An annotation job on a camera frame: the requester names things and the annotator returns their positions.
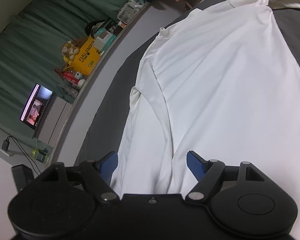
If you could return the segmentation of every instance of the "bed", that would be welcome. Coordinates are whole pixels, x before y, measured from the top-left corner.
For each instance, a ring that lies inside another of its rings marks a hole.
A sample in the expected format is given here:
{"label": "bed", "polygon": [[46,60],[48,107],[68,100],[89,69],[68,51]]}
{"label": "bed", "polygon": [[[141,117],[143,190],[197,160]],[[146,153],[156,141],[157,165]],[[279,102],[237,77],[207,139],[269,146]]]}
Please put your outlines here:
{"label": "bed", "polygon": [[[205,0],[196,8],[205,9],[225,0]],[[187,17],[189,12],[170,25]],[[300,9],[274,10],[276,22],[293,56],[300,66]],[[135,85],[140,59],[152,43],[154,35],[132,53],[115,75],[82,144],[75,165],[87,159],[99,160],[110,151],[119,149],[129,113],[129,96]]]}

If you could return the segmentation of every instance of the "charger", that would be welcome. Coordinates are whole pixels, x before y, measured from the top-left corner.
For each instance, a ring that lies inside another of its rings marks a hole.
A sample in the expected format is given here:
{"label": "charger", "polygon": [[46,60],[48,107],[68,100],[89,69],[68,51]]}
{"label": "charger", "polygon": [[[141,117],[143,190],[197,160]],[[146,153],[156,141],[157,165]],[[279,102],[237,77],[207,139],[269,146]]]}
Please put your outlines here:
{"label": "charger", "polygon": [[9,140],[6,139],[6,140],[4,140],[4,141],[2,142],[1,148],[6,152],[6,151],[8,151],[9,144],[10,144]]}

